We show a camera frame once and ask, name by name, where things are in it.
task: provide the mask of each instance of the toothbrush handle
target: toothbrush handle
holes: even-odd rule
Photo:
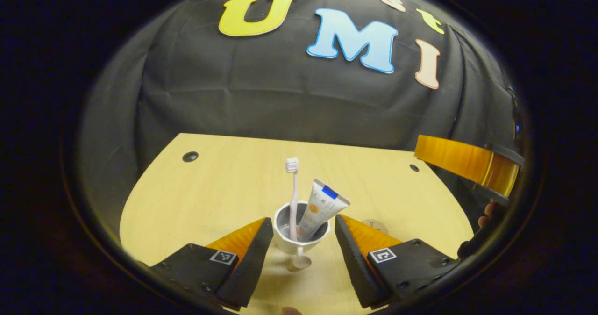
[[[289,238],[293,241],[297,241],[297,196],[298,196],[298,188],[297,188],[297,173],[293,174],[293,197],[291,198],[291,203],[289,204],[290,213],[289,213]]]

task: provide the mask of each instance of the yellow letter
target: yellow letter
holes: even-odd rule
[[[436,30],[436,32],[443,34],[444,35],[444,30],[442,30],[441,28],[438,27],[438,25],[442,24],[439,21],[437,21],[433,15],[431,15],[430,13],[427,13],[423,10],[419,10],[416,9],[417,11],[419,11],[421,13],[421,15],[423,16],[423,21],[425,21],[426,24],[428,24],[430,26],[430,28]]]
[[[438,80],[436,79],[436,65],[440,51],[421,39],[416,39],[415,42],[421,50],[421,64],[419,71],[415,74],[415,79],[424,86],[431,89],[438,89],[440,84],[438,84]]]
[[[220,17],[218,29],[228,36],[255,36],[271,32],[278,28],[286,18],[293,0],[272,0],[270,12],[262,21],[245,21],[249,5],[256,0],[229,0],[224,4],[226,10]]]

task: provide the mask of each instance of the white toothpaste tube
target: white toothpaste tube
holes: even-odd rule
[[[307,208],[297,225],[297,240],[309,241],[322,224],[350,204],[348,199],[337,194],[319,179],[314,179]]]

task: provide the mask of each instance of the letter u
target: letter u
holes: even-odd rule
[[[293,0],[272,0],[270,12],[262,21],[245,21],[245,13],[256,0],[229,0],[220,17],[218,29],[228,36],[256,36],[278,28],[286,18]]]

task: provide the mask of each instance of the hand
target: hand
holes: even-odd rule
[[[490,203],[485,207],[485,215],[481,216],[480,219],[478,219],[478,225],[480,225],[481,228],[483,228],[484,225],[488,222],[488,217],[492,214],[492,211],[495,210],[497,205],[498,203],[495,200],[490,200]]]

